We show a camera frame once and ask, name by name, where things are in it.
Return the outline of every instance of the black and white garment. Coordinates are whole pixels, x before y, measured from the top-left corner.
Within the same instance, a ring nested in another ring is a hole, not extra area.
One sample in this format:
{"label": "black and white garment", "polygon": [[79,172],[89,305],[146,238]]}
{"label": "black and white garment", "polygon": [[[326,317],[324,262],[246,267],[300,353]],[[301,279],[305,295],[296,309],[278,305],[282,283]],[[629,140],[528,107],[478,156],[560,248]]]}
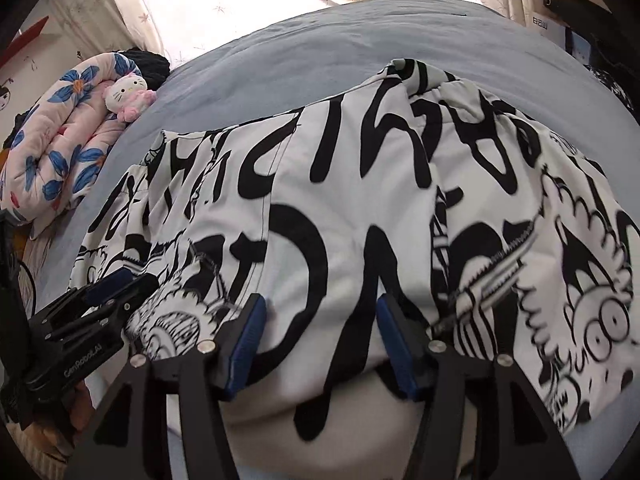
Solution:
{"label": "black and white garment", "polygon": [[467,80],[394,60],[343,94],[222,130],[162,132],[91,225],[70,284],[120,266],[160,289],[127,327],[153,359],[252,292],[268,324],[225,409],[241,462],[401,478],[419,406],[374,322],[390,292],[456,349],[512,354],[560,430],[640,368],[640,232],[596,162]]}

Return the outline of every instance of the black cable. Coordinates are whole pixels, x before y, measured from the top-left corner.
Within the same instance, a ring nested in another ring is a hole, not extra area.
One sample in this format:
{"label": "black cable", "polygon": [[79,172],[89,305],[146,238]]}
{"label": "black cable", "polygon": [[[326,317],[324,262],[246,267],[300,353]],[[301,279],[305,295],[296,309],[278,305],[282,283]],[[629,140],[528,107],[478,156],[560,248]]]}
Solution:
{"label": "black cable", "polygon": [[27,267],[27,264],[25,264],[24,261],[22,261],[20,258],[17,258],[17,260],[18,260],[18,264],[27,273],[29,281],[31,282],[31,291],[33,294],[31,297],[31,317],[33,317],[36,314],[36,282],[33,280],[33,275],[31,274],[29,267]]}

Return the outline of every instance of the cartoon eye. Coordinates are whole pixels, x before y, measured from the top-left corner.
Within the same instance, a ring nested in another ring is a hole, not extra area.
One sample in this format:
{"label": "cartoon eye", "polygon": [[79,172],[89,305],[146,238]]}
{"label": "cartoon eye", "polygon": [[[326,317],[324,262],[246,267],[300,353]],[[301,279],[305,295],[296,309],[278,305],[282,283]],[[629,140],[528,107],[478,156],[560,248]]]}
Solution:
{"label": "cartoon eye", "polygon": [[629,335],[629,314],[617,298],[607,298],[600,305],[600,324],[605,335],[620,343]]}
{"label": "cartoon eye", "polygon": [[611,354],[611,339],[604,333],[599,319],[592,319],[587,323],[584,331],[584,345],[593,359],[601,363]]}

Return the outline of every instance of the hello kitty plush toy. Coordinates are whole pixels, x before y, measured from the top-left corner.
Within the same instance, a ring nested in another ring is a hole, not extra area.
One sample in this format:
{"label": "hello kitty plush toy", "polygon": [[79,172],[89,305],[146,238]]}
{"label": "hello kitty plush toy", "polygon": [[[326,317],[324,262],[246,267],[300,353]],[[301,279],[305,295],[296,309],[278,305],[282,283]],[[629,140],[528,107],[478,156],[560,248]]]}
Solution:
{"label": "hello kitty plush toy", "polygon": [[146,89],[146,81],[133,73],[104,89],[107,110],[118,114],[122,123],[132,123],[156,101],[156,93]]}

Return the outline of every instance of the hand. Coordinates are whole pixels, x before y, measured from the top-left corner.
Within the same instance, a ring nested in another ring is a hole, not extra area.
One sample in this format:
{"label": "hand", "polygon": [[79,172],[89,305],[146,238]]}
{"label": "hand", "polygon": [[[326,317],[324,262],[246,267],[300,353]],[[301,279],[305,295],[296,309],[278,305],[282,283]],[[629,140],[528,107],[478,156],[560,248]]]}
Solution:
{"label": "hand", "polygon": [[[76,384],[75,393],[76,396],[69,409],[69,419],[77,430],[74,435],[74,445],[78,443],[82,430],[87,426],[95,411],[89,395],[89,389],[84,384],[84,381]],[[24,434],[29,437],[40,451],[59,460],[64,460],[65,456],[70,455],[71,450],[68,449],[68,446],[55,428],[34,422],[24,430]]]}

